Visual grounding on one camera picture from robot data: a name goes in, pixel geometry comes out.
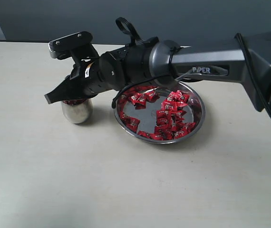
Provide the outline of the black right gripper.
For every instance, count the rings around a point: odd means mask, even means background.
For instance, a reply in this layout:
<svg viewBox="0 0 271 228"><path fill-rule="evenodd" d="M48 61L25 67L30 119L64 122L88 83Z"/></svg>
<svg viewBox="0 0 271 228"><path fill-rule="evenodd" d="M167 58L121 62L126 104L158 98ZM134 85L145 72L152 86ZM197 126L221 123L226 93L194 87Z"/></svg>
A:
<svg viewBox="0 0 271 228"><path fill-rule="evenodd" d="M55 89L44 95L48 104L91 99L100 93L116 90L114 67L105 58L88 61L73 58L74 65L70 75Z"/></svg>

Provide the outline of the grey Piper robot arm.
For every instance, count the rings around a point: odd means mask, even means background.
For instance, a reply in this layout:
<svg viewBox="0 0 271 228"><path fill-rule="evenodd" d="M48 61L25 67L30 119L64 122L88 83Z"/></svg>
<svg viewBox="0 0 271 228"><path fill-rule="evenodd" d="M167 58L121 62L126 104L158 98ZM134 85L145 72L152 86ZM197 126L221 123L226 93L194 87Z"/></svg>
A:
<svg viewBox="0 0 271 228"><path fill-rule="evenodd" d="M49 104L88 99L108 90L122 94L141 84L171 87L176 81L207 80L241 84L254 108L266 110L271 118L271 32L236 34L199 47L154 37L102 55L91 45L91 34L84 35L84 41L73 34L49 43L53 58L74 60L70 75L45 95Z"/></svg>

